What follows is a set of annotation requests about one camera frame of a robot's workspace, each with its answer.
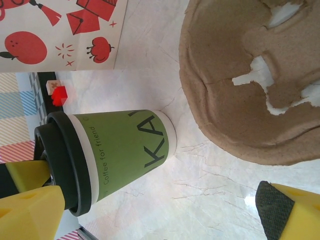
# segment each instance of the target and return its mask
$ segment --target red toy block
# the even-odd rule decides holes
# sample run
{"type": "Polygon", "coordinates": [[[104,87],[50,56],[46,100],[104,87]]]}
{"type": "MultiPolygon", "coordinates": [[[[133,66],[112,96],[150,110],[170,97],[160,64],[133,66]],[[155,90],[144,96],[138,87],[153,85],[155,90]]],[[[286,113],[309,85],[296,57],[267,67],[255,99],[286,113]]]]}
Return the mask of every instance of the red toy block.
{"type": "Polygon", "coordinates": [[[56,107],[62,107],[68,98],[66,87],[56,87],[53,91],[51,98],[53,100],[53,105],[55,105],[56,107]]]}

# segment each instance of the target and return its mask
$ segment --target black plastic lid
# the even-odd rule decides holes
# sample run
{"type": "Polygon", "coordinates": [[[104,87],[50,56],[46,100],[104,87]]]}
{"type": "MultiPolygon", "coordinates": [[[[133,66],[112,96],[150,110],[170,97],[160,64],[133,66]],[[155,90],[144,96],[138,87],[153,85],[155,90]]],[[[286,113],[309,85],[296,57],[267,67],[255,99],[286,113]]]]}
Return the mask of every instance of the black plastic lid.
{"type": "Polygon", "coordinates": [[[62,111],[48,115],[47,124],[35,129],[34,159],[47,159],[52,179],[59,185],[65,209],[78,217],[89,212],[91,184],[86,158],[76,130],[62,111]]]}

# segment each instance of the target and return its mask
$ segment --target green paper cup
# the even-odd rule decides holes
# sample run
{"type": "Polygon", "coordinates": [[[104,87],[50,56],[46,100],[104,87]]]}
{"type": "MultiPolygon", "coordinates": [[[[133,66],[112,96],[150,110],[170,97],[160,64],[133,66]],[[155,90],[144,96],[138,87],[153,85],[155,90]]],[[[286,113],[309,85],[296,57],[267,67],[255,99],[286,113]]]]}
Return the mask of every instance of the green paper cup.
{"type": "Polygon", "coordinates": [[[163,164],[177,145],[168,117],[150,110],[55,112],[48,116],[47,124],[36,128],[35,137],[34,157],[47,159],[53,184],[61,186],[66,206],[76,216],[163,164]],[[60,139],[58,149],[51,139],[60,139]],[[64,175],[60,173],[62,162],[64,175]]]}

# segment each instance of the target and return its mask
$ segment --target white marble surface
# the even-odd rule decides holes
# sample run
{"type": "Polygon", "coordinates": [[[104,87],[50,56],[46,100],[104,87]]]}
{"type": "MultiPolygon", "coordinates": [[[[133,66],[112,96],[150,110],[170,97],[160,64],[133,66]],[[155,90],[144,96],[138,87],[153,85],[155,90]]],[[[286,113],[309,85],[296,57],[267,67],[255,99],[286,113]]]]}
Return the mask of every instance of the white marble surface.
{"type": "Polygon", "coordinates": [[[187,0],[129,0],[115,70],[59,72],[65,112],[161,110],[177,150],[161,167],[79,218],[99,240],[265,240],[254,196],[260,181],[320,193],[320,160],[262,166],[240,160],[198,129],[179,79],[187,0]]]}

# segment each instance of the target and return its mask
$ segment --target yellow plastic part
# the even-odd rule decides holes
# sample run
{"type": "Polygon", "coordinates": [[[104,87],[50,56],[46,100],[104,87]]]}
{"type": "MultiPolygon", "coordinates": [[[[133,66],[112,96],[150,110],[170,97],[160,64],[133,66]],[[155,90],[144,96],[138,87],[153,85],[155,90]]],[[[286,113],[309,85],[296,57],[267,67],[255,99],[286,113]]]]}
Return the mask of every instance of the yellow plastic part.
{"type": "Polygon", "coordinates": [[[0,199],[1,240],[53,240],[65,209],[59,186],[0,199]]]}
{"type": "Polygon", "coordinates": [[[271,184],[294,201],[280,240],[320,239],[320,195],[280,184],[271,184]]]}
{"type": "Polygon", "coordinates": [[[46,161],[20,161],[5,164],[19,193],[42,187],[50,178],[46,161]]]}

